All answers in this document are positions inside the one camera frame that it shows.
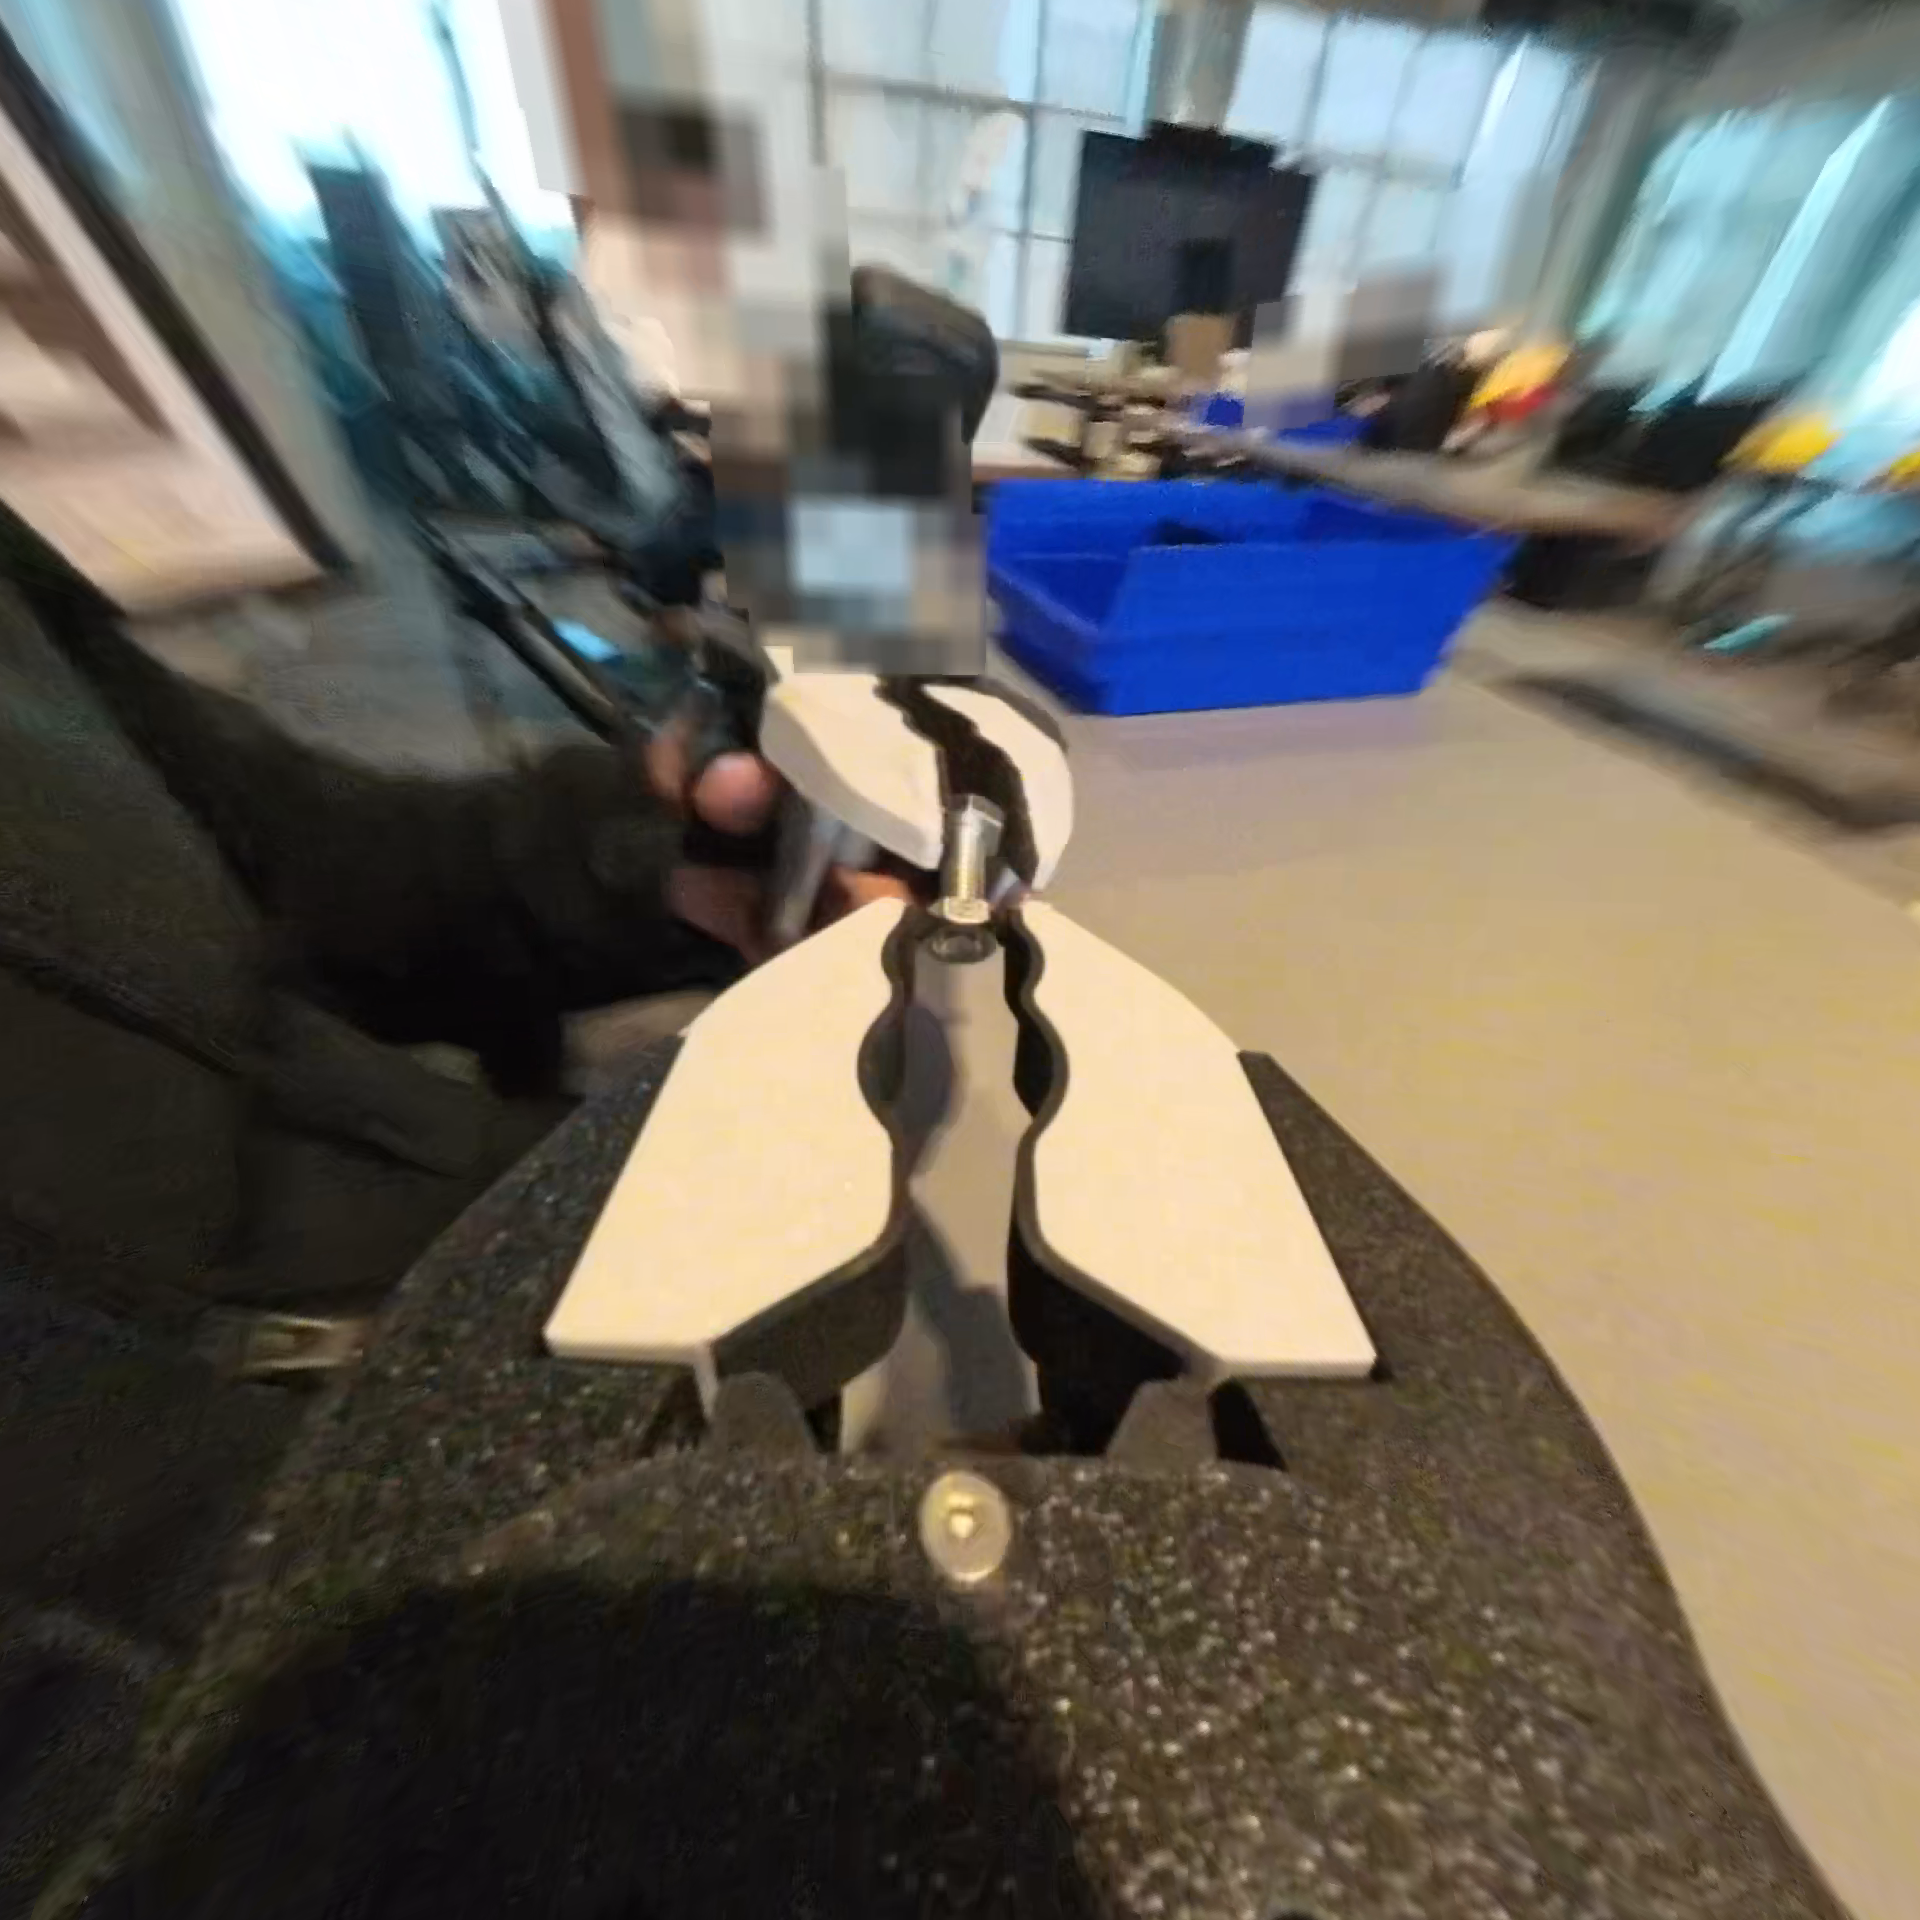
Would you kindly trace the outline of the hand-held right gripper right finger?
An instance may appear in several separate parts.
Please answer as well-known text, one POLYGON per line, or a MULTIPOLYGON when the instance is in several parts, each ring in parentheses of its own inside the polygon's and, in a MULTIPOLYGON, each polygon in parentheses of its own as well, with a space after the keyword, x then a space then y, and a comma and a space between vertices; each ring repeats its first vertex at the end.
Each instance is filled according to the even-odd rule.
POLYGON ((1376 1346, 1250 1063, 1059 909, 1006 925, 1026 1112, 1014 1245, 1204 1378, 1363 1378, 1376 1346))

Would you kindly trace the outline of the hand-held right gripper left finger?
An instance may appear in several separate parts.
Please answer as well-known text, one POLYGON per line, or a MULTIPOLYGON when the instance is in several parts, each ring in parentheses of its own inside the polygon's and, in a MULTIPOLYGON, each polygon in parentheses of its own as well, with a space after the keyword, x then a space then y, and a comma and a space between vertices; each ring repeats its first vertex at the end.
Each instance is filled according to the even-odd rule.
POLYGON ((554 1357, 844 1388, 905 1317, 888 1036, 916 925, 878 898, 685 1025, 545 1320, 554 1357))

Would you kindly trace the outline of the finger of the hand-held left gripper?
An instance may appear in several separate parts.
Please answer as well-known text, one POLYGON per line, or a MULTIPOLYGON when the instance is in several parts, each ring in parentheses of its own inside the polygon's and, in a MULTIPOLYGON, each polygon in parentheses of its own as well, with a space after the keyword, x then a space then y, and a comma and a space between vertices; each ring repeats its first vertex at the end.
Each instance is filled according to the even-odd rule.
POLYGON ((870 854, 917 875, 943 864, 943 757, 873 676, 780 676, 763 694, 757 748, 797 808, 783 827, 790 875, 822 876, 870 854))
POLYGON ((1074 770, 1059 720, 1019 685, 930 685, 930 694, 1014 765, 1031 841, 1021 885, 1049 891, 1074 838, 1074 770))

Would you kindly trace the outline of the steel bolt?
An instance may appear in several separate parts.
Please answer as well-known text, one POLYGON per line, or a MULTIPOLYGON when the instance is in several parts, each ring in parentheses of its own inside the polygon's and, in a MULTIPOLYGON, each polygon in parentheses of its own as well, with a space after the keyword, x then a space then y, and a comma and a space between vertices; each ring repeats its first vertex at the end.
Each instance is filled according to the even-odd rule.
POLYGON ((983 796, 958 796, 946 812, 943 861, 924 905, 924 947, 943 967, 972 967, 996 952, 996 850, 1006 815, 983 796))

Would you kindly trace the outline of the blue plastic bin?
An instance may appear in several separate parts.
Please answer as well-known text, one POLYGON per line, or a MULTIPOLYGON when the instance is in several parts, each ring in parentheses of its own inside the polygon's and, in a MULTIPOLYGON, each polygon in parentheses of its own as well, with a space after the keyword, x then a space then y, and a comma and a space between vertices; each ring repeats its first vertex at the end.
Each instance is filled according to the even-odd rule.
POLYGON ((1007 481, 1000 642, 1071 708, 1154 717, 1421 694, 1518 538, 1325 489, 1007 481))

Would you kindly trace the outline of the person's left forearm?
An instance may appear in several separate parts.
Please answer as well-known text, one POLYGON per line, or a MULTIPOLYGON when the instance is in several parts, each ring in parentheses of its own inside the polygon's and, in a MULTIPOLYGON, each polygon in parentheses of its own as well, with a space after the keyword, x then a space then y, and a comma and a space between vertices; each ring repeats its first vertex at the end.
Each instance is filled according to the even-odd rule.
POLYGON ((382 1043, 456 1044, 560 1092, 564 1023, 734 975, 668 883, 678 812, 608 743, 507 770, 387 770, 157 668, 118 724, 211 837, 301 995, 382 1043))

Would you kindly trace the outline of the person's left hand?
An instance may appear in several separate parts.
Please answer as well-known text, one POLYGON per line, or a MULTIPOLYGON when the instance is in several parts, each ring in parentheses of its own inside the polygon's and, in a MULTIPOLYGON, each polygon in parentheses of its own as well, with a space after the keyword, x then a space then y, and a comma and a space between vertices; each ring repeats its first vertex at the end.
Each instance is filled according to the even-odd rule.
POLYGON ((748 748, 714 752, 696 762, 681 733, 658 733, 643 762, 658 796, 685 816, 681 854, 666 879, 670 914, 734 947, 748 967, 870 905, 924 898, 912 876, 893 869, 828 864, 801 932, 783 933, 778 831, 787 790, 780 773, 748 748))

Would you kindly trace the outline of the black computer monitor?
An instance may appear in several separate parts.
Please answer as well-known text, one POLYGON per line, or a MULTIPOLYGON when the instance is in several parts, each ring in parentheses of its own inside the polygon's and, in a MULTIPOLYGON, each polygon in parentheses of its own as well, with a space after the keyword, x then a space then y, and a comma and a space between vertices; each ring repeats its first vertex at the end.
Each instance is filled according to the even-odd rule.
POLYGON ((1238 132, 1082 132, 1063 333, 1148 345, 1175 317, 1216 317, 1246 346, 1294 287, 1318 188, 1318 167, 1238 132))

